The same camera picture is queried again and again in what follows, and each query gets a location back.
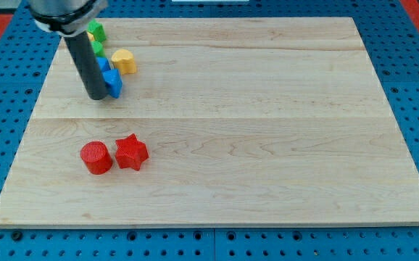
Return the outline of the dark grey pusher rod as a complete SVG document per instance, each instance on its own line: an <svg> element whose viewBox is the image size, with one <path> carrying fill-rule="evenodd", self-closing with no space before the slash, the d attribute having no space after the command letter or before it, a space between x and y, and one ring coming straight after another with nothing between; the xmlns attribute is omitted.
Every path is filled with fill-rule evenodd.
<svg viewBox="0 0 419 261"><path fill-rule="evenodd" d="M93 100L104 99L109 92L87 32L65 37L65 43L88 97Z"/></svg>

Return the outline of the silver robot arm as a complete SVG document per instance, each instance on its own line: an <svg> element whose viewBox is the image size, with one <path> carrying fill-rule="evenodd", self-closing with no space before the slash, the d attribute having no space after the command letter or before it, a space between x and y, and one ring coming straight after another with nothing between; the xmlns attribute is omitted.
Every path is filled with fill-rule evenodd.
<svg viewBox="0 0 419 261"><path fill-rule="evenodd" d="M90 99L108 94L100 66L87 35L90 21L108 6L107 0L28 0L35 24L63 37Z"/></svg>

